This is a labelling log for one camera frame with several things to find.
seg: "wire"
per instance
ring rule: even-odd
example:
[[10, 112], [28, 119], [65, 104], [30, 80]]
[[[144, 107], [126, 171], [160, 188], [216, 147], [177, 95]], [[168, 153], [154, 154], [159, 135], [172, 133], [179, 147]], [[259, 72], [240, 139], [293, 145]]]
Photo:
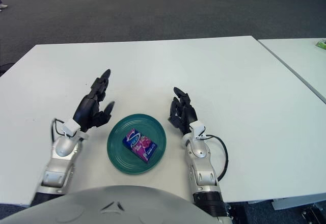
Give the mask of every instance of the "wire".
[[205, 139], [201, 139], [201, 140], [207, 140], [207, 139], [211, 139], [211, 138], [216, 138], [217, 140], [220, 141], [220, 143], [222, 144], [223, 146], [223, 149], [224, 149], [224, 152], [225, 152], [225, 164], [224, 164], [224, 168], [223, 168], [223, 171], [222, 173], [219, 175], [218, 177], [218, 181], [221, 181], [223, 176], [225, 175], [226, 173], [226, 170], [228, 169], [228, 164], [229, 164], [229, 155], [228, 155], [228, 150], [226, 149], [226, 146], [224, 144], [224, 142], [222, 141], [222, 139], [220, 139], [218, 136], [214, 136], [214, 135], [206, 135], [208, 136], [208, 138], [205, 138]]
[[201, 136], [206, 130], [206, 126], [204, 126], [204, 130], [198, 135], [198, 136]]
[[74, 135], [72, 135], [72, 136], [70, 136], [70, 135], [68, 135], [68, 134], [66, 134], [65, 136], [67, 136], [67, 137], [69, 137], [69, 138], [72, 138], [72, 137], [74, 137], [76, 134], [77, 134], [77, 131], [75, 131]]
[[58, 129], [57, 129], [57, 121], [59, 121], [59, 122], [62, 123], [62, 124], [64, 123], [62, 120], [59, 120], [59, 119], [57, 119], [57, 118], [54, 118], [54, 119], [52, 120], [52, 124], [51, 124], [51, 140], [52, 140], [52, 144], [55, 142], [55, 131], [54, 131], [54, 129], [53, 129], [53, 126], [54, 126], [54, 128], [55, 128], [57, 134], [59, 134], [59, 135], [61, 135], [61, 136], [64, 136], [63, 133], [58, 132]]

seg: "robotic hand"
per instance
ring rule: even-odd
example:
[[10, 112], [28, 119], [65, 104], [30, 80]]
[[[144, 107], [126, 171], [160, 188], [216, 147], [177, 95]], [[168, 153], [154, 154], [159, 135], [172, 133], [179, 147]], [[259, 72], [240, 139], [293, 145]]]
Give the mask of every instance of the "robotic hand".
[[[186, 147], [186, 161], [189, 167], [189, 180], [194, 202], [197, 207], [211, 216], [217, 217], [221, 223], [232, 223], [223, 202], [219, 180], [224, 176], [228, 165], [228, 154], [223, 141], [216, 136], [206, 135], [206, 127], [197, 119], [195, 109], [190, 105], [190, 98], [179, 88], [174, 88], [169, 121], [183, 133], [182, 144]], [[204, 140], [218, 139], [226, 153], [224, 170], [216, 177], [210, 163], [210, 149]]]
[[[32, 206], [67, 193], [74, 172], [74, 161], [82, 148], [82, 141], [88, 139], [87, 130], [93, 126], [102, 126], [111, 118], [110, 113], [114, 102], [109, 103], [104, 111], [99, 111], [99, 103], [105, 98], [110, 73], [110, 70], [106, 70], [100, 78], [96, 78], [90, 93], [80, 102], [73, 119], [65, 123], [58, 119], [53, 120], [51, 126], [52, 157], [32, 201]], [[57, 121], [63, 123], [63, 133], [57, 130]], [[57, 139], [55, 139], [53, 127], [60, 135]]]

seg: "teal plate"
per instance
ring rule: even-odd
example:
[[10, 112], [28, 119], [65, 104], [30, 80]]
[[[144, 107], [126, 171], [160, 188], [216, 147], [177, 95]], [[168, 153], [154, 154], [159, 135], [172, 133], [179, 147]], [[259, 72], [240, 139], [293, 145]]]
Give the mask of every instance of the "teal plate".
[[[122, 143], [122, 140], [133, 128], [157, 144], [148, 163], [138, 158]], [[156, 166], [164, 155], [166, 145], [167, 138], [161, 124], [151, 116], [135, 114], [123, 118], [113, 127], [107, 139], [107, 154], [118, 170], [135, 175], [149, 171]]]

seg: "green plate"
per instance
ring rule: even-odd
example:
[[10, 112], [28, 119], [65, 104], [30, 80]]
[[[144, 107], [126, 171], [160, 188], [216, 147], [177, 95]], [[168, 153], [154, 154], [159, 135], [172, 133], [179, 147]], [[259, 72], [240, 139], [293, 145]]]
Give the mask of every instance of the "green plate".
[[[122, 143], [133, 128], [157, 144], [157, 148], [147, 163]], [[156, 166], [164, 155], [166, 144], [164, 129], [156, 119], [144, 114], [135, 114], [123, 118], [113, 127], [107, 139], [107, 154], [118, 170], [135, 175], [149, 171]]]

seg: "white table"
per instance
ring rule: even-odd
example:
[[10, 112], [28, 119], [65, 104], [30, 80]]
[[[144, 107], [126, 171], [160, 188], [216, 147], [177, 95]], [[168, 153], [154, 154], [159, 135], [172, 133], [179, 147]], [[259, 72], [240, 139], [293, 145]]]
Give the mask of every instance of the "white table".
[[273, 55], [326, 103], [326, 50], [316, 43], [326, 38], [259, 40]]
[[[190, 94], [207, 133], [227, 145], [230, 162], [220, 182], [226, 202], [326, 192], [326, 106], [248, 36], [35, 46], [0, 78], [0, 203], [31, 201], [50, 157], [52, 118], [72, 117], [107, 68], [101, 108], [115, 100], [113, 116], [89, 130], [71, 192], [144, 185], [192, 200], [181, 133], [167, 121], [174, 86]], [[113, 167], [106, 141], [120, 119], [135, 113], [158, 119], [167, 147], [154, 169], [131, 176]], [[224, 154], [215, 141], [209, 146], [219, 174]]]

